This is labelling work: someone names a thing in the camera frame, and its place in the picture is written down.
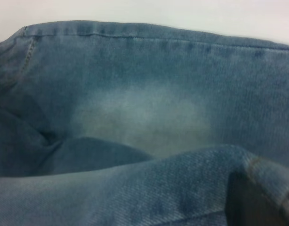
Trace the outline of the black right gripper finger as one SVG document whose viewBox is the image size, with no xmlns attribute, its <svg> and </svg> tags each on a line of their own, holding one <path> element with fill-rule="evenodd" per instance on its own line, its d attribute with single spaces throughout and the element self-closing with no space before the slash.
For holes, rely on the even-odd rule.
<svg viewBox="0 0 289 226">
<path fill-rule="evenodd" d="M 261 185 L 247 176 L 232 173 L 225 216 L 229 226 L 289 226 L 289 193 L 282 204 L 276 204 Z"/>
</svg>

